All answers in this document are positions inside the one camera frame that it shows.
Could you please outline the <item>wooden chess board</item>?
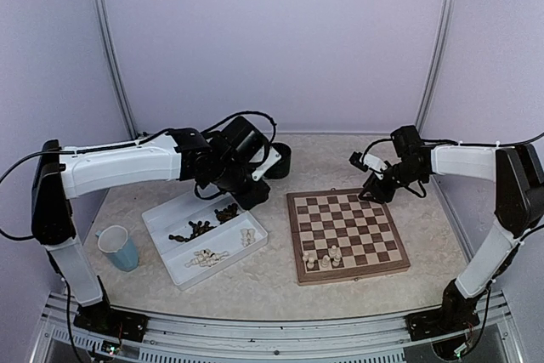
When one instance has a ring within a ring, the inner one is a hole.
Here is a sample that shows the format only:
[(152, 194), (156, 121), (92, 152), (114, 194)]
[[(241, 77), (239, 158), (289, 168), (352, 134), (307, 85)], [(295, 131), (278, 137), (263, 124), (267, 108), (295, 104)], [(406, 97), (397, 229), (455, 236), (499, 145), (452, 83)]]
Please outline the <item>wooden chess board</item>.
[[(360, 189), (332, 189), (286, 195), (300, 286), (358, 281), (411, 267), (388, 206), (362, 201), (359, 193)], [(342, 257), (338, 267), (332, 266), (332, 245)], [(304, 254), (315, 259), (315, 269), (307, 268)], [(327, 269), (320, 265), (325, 255), (331, 259)]]

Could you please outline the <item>white plastic tray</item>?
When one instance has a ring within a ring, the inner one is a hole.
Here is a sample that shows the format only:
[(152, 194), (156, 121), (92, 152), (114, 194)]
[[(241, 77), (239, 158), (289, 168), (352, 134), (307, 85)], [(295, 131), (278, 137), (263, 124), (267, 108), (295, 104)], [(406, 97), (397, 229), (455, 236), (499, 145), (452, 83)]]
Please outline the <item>white plastic tray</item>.
[[(216, 220), (214, 210), (223, 209), (232, 203), (236, 202), (229, 196), (201, 201), (193, 194), (185, 193), (142, 213), (150, 237), (173, 284), (178, 289), (186, 290), (204, 281), (268, 243), (268, 232), (251, 213), (240, 207), (235, 218), (192, 241), (181, 243), (168, 239), (169, 235), (188, 236), (192, 231), (189, 221), (209, 220), (213, 223)], [(252, 245), (243, 247), (241, 229), (250, 228), (256, 230), (256, 240)], [(229, 256), (212, 267), (184, 267), (184, 264), (194, 257), (194, 252), (205, 248), (214, 252), (228, 251)]]

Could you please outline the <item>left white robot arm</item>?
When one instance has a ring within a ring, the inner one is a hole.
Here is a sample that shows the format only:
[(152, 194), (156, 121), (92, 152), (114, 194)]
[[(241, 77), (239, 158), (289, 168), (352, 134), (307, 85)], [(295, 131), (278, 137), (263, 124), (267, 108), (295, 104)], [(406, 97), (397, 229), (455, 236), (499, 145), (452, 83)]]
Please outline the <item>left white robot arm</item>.
[(164, 180), (212, 184), (250, 210), (269, 198), (264, 175), (281, 159), (271, 139), (238, 114), (219, 131), (167, 128), (140, 139), (90, 147), (60, 146), (39, 153), (32, 186), (31, 233), (71, 289), (89, 323), (103, 333), (119, 324), (115, 309), (77, 235), (71, 200), (98, 190)]

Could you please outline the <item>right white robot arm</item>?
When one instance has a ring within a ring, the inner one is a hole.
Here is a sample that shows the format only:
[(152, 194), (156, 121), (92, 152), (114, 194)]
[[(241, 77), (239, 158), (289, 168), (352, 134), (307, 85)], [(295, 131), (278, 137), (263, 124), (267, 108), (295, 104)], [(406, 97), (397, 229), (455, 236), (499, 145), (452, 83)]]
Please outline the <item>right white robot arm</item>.
[(489, 198), (489, 227), (465, 270), (442, 295), (434, 317), (442, 332), (453, 332), (472, 314), (475, 304), (510, 266), (529, 235), (542, 227), (543, 166), (533, 140), (513, 143), (467, 143), (452, 139), (426, 139), (413, 125), (394, 130), (396, 162), (373, 155), (373, 141), (355, 151), (350, 163), (369, 174), (359, 198), (390, 203), (398, 190), (423, 198), (432, 177), (457, 177), (484, 185)]

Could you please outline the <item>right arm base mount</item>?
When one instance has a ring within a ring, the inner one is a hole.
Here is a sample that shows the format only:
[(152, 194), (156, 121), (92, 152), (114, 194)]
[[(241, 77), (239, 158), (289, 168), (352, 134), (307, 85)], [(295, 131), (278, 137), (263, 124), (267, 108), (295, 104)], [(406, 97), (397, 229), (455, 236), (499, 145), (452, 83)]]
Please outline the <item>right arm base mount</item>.
[(472, 313), (461, 317), (446, 317), (441, 309), (408, 314), (405, 323), (412, 342), (443, 336), (477, 326), (480, 319)]

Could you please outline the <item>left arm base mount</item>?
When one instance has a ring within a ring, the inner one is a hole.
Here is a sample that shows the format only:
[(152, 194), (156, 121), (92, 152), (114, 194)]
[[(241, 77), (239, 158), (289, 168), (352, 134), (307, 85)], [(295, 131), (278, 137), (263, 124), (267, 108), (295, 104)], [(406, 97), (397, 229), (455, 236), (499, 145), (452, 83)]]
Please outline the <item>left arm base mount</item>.
[(73, 323), (77, 328), (100, 335), (142, 343), (148, 317), (119, 309), (85, 311), (80, 308)]

